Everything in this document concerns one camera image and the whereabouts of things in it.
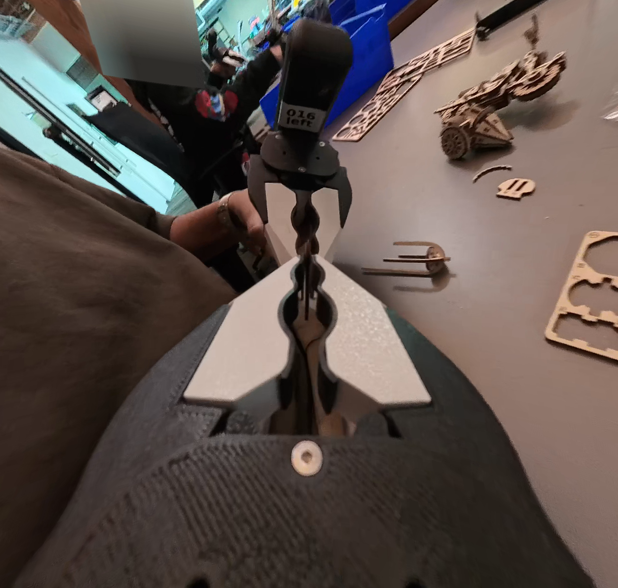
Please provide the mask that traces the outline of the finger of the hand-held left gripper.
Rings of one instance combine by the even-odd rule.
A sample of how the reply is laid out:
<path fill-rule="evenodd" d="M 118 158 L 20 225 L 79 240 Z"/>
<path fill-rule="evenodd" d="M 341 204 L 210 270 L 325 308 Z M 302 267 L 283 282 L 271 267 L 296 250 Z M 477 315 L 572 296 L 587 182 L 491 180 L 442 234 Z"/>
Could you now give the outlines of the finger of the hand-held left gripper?
<path fill-rule="evenodd" d="M 314 192 L 312 205 L 319 219 L 315 233 L 318 255 L 325 260 L 333 260 L 342 231 L 338 191 L 322 188 Z"/>
<path fill-rule="evenodd" d="M 276 264 L 294 268 L 299 264 L 296 251 L 297 232 L 292 225 L 292 212 L 297 199 L 293 191 L 280 183 L 266 183 L 267 223 L 265 236 L 267 248 Z"/>

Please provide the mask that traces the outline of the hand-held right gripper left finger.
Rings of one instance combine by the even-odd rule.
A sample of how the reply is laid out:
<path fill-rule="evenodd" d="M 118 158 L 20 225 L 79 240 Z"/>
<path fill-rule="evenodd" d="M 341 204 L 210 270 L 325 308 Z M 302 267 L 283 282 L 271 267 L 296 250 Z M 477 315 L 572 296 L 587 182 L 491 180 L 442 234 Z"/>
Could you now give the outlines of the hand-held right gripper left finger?
<path fill-rule="evenodd" d="M 284 300 L 295 295 L 292 258 L 229 305 L 183 398 L 188 403 L 269 419 L 282 408 L 279 384 L 291 371 Z"/>

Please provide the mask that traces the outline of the wooden motorcycle model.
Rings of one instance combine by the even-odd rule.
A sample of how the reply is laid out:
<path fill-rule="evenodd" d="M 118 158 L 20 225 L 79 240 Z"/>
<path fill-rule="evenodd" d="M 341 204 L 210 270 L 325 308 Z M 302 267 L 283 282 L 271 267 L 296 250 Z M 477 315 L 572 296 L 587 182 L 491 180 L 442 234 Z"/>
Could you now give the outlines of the wooden motorcycle model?
<path fill-rule="evenodd" d="M 567 67 L 565 52 L 548 58 L 546 51 L 538 51 L 539 22 L 531 15 L 531 26 L 524 37 L 529 51 L 511 62 L 488 80 L 468 88 L 459 96 L 437 109 L 440 116 L 441 149 L 449 161 L 459 161 L 483 148 L 512 146 L 511 131 L 498 116 L 498 110 L 513 101 L 530 102 L 552 90 Z"/>

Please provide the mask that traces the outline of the person's left forearm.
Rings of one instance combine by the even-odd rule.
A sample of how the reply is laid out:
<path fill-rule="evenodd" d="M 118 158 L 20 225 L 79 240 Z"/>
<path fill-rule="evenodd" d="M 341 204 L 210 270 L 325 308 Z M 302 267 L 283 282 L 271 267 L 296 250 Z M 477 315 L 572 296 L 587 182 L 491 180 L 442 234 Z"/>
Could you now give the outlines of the person's left forearm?
<path fill-rule="evenodd" d="M 236 243 L 234 233 L 221 221 L 220 202 L 211 203 L 173 219 L 169 240 L 208 262 Z"/>

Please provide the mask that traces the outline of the curved wooden arc piece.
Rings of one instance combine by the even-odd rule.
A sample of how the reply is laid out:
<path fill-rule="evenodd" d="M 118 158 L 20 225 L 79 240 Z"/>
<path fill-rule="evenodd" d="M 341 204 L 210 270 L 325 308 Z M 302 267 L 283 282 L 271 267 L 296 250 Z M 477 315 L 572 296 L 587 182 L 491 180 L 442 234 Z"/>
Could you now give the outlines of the curved wooden arc piece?
<path fill-rule="evenodd" d="M 485 167 L 485 168 L 479 170 L 474 175 L 472 182 L 476 183 L 483 176 L 485 176 L 487 174 L 490 174 L 492 172 L 504 172 L 504 171 L 510 172 L 512 169 L 513 169 L 513 167 L 511 165 L 508 165 L 508 164 L 497 164 L 497 165 Z"/>

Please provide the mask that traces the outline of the wooden pronged disc assembly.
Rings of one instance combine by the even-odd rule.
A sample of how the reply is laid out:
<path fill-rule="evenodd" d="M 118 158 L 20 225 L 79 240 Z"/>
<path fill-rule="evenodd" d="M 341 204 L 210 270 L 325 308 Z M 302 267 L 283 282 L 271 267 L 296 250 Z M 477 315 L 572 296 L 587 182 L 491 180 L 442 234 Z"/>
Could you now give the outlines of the wooden pronged disc assembly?
<path fill-rule="evenodd" d="M 385 277 L 435 277 L 442 274 L 451 257 L 444 249 L 434 242 L 428 241 L 397 241 L 393 246 L 422 248 L 421 254 L 398 254 L 396 257 L 383 258 L 383 262 L 398 265 L 397 268 L 360 269 L 364 275 Z"/>

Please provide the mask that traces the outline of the silver wristwatch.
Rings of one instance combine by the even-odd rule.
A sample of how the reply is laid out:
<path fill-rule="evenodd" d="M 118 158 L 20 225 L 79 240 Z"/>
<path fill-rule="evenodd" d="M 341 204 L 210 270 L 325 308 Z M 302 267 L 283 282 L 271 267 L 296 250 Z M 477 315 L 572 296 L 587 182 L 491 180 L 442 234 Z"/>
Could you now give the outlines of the silver wristwatch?
<path fill-rule="evenodd" d="M 229 210 L 229 201 L 233 192 L 230 192 L 223 197 L 221 197 L 217 202 L 216 208 L 216 216 L 218 218 L 219 223 L 223 228 L 225 228 L 229 233 L 235 234 L 237 231 L 236 223 L 232 218 L 232 214 Z"/>

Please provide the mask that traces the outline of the person's left hand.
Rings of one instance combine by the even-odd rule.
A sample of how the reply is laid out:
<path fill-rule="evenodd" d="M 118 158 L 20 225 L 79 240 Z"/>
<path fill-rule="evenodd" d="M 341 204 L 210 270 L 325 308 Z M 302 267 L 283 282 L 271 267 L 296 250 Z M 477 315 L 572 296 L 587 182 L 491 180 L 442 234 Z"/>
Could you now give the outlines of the person's left hand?
<path fill-rule="evenodd" d="M 267 255 L 265 225 L 253 205 L 248 190 L 233 191 L 228 197 L 228 212 L 239 240 L 256 257 Z"/>

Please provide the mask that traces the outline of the grey desk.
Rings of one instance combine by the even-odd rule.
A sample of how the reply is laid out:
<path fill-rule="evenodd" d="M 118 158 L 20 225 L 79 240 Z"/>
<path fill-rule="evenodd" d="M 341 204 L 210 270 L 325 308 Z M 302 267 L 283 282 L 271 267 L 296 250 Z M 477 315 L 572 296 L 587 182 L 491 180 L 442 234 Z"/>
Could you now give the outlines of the grey desk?
<path fill-rule="evenodd" d="M 408 317 L 462 356 L 488 382 L 489 373 L 506 374 L 492 352 L 508 339 L 506 323 L 490 321 L 473 305 L 498 305 L 498 271 L 514 271 L 506 228 L 481 235 L 488 220 L 473 219 L 473 209 L 449 193 L 442 211 L 421 209 L 429 196 L 445 193 L 447 169 L 437 150 L 437 121 L 423 111 L 472 81 L 474 63 L 434 74 L 381 131 L 357 152 L 359 209 L 353 217 L 360 253 L 377 238 L 372 229 L 402 228 L 396 211 L 410 213 L 410 227 L 428 219 L 447 244 L 463 244 L 469 261 L 448 297 L 463 297 L 463 311 L 446 297 L 432 297 L 418 310 L 392 298 Z M 395 315 L 396 330 L 410 340 L 412 356 L 433 398 L 428 407 L 397 409 L 385 417 L 387 430 L 326 445 L 326 478 L 318 479 L 303 511 L 310 539 L 300 549 L 277 554 L 263 571 L 248 571 L 243 587 L 594 587 L 594 581 L 569 551 L 545 515 L 506 432 L 466 376 L 418 330 Z"/>

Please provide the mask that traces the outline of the slotted round wooden piece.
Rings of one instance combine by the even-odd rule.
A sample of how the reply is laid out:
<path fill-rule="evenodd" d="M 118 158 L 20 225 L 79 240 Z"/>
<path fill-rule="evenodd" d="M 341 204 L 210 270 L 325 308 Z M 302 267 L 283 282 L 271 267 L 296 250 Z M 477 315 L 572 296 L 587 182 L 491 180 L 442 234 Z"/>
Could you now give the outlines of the slotted round wooden piece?
<path fill-rule="evenodd" d="M 535 192 L 537 184 L 534 180 L 513 178 L 499 184 L 496 196 L 503 199 L 521 200 Z"/>

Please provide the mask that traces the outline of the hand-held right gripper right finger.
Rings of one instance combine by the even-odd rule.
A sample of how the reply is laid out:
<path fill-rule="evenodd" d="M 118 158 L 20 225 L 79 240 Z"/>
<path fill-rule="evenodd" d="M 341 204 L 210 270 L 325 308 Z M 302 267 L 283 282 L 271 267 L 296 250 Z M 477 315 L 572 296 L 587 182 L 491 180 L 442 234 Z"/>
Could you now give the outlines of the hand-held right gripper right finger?
<path fill-rule="evenodd" d="M 348 422 L 431 404 L 431 396 L 382 302 L 324 258 L 314 259 L 317 385 L 326 414 Z"/>

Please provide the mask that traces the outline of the wide wooden part sheet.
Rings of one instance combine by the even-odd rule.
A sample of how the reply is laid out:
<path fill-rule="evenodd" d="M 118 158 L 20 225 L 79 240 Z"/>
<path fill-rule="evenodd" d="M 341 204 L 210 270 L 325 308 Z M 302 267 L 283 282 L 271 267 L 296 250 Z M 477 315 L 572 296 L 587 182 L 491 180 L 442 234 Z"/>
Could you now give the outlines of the wide wooden part sheet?
<path fill-rule="evenodd" d="M 591 312 L 588 305 L 575 305 L 571 300 L 571 292 L 580 284 L 588 285 L 592 288 L 608 285 L 609 288 L 617 291 L 617 275 L 606 272 L 599 272 L 591 266 L 586 257 L 588 252 L 599 244 L 616 240 L 617 232 L 593 230 L 587 232 L 576 251 L 574 260 L 570 266 L 567 279 L 560 289 L 559 297 L 553 308 L 548 324 L 545 328 L 545 339 L 555 344 L 560 344 L 593 354 L 596 357 L 607 360 L 617 361 L 617 349 L 613 347 L 599 348 L 591 345 L 583 338 L 564 338 L 558 332 L 559 323 L 568 316 L 573 316 L 578 322 L 592 326 L 600 324 L 608 325 L 613 331 L 617 331 L 617 312 L 611 309 L 602 309 L 598 314 Z"/>

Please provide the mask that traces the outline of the wooden sheet with oval cutouts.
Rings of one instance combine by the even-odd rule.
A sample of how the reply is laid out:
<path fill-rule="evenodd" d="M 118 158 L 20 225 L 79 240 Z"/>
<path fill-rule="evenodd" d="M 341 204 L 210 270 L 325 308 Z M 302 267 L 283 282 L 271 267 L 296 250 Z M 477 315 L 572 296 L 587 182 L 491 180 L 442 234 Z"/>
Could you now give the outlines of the wooden sheet with oval cutouts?
<path fill-rule="evenodd" d="M 373 97 L 333 136 L 334 142 L 359 142 L 420 81 L 423 65 L 410 61 L 392 69 Z"/>

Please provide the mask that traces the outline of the large blue plastic bin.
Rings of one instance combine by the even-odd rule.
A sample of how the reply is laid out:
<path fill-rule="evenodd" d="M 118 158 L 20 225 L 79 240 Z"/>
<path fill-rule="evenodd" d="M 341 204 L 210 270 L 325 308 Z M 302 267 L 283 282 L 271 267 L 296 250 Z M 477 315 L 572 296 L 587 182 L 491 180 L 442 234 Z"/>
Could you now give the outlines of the large blue plastic bin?
<path fill-rule="evenodd" d="M 394 67 L 382 6 L 343 21 L 341 28 L 351 38 L 353 64 L 326 120 L 327 127 Z"/>

